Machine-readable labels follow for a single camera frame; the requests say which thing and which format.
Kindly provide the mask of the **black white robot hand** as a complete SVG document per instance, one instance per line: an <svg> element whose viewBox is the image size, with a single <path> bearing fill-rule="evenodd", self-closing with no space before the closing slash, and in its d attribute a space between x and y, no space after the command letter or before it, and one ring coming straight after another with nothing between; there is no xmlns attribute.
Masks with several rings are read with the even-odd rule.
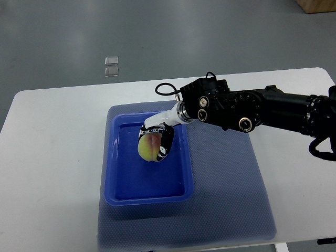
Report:
<svg viewBox="0 0 336 252"><path fill-rule="evenodd" d="M148 133L160 133L162 135L157 162L166 158L169 154L173 139L174 127L181 124L189 124L194 120L187 114L183 101L177 102L172 109L157 113L147 119L139 131L139 140Z"/></svg>

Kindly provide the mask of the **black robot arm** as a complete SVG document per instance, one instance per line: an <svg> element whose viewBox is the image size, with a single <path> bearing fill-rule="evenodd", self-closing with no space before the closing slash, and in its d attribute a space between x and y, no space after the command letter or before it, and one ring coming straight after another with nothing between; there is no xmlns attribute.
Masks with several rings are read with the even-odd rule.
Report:
<svg viewBox="0 0 336 252"><path fill-rule="evenodd" d="M335 161L335 86L327 96L284 93L275 85L231 91L226 80L208 72L171 94L182 97L183 118L246 133L259 125L299 132L314 138L313 156Z"/></svg>

